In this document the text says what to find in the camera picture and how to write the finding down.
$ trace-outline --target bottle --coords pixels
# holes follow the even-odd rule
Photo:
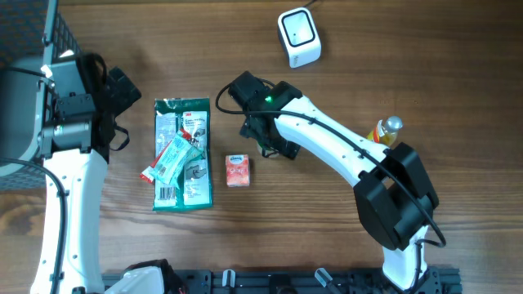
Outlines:
[[[383,124],[383,120],[378,122],[378,125],[370,132],[367,139],[376,143],[382,143],[387,146],[391,146],[398,137],[398,131],[403,127],[401,118],[397,116],[391,116]]]

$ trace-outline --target wooden table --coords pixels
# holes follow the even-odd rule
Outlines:
[[[366,135],[403,118],[421,155],[447,248],[432,265],[461,270],[468,293],[523,286],[523,5],[521,1],[330,1],[312,7],[322,56],[287,66],[276,19],[296,2],[62,7],[78,42],[117,65],[143,97],[118,123],[131,144],[112,153],[101,202],[104,272],[168,258],[177,269],[332,270],[379,267],[351,187],[302,150],[264,159],[239,136],[241,117],[212,108],[214,208],[151,211],[138,179],[153,158],[154,99],[211,97],[244,70],[284,80]],[[230,99],[223,105],[234,108]],[[252,184],[227,189],[224,157],[249,154]],[[0,195],[0,292],[26,293],[38,266],[43,190]]]

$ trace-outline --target bottle cap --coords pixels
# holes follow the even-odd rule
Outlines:
[[[385,130],[388,132],[398,132],[403,127],[401,118],[397,116],[391,116],[385,122]]]

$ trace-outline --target red and white box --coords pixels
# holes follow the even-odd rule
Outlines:
[[[227,156],[226,170],[229,187],[247,187],[251,184],[247,154]]]

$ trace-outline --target wooden surface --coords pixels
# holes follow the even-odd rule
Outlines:
[[[248,69],[292,83],[366,135],[399,115],[440,197],[449,245],[432,265],[459,268],[467,293],[523,286],[523,19],[521,1],[324,1],[313,7],[322,56],[287,66],[278,15],[295,2],[63,7],[84,50],[100,53],[143,97],[118,118],[131,144],[112,153],[101,201],[104,272],[168,258],[178,269],[381,266],[351,187],[306,150],[264,159],[243,119],[212,109],[214,208],[151,211],[138,180],[153,158],[154,99],[205,97]],[[223,105],[234,108],[233,101]],[[252,185],[227,189],[224,157],[249,154]],[[42,241],[44,191],[0,194],[0,292],[26,293]]]

